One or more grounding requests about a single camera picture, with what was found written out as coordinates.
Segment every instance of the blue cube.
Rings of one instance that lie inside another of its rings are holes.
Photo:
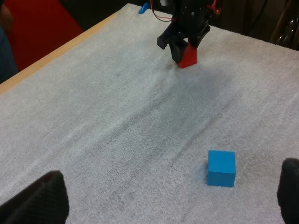
[[[207,184],[233,187],[235,183],[235,153],[209,151]]]

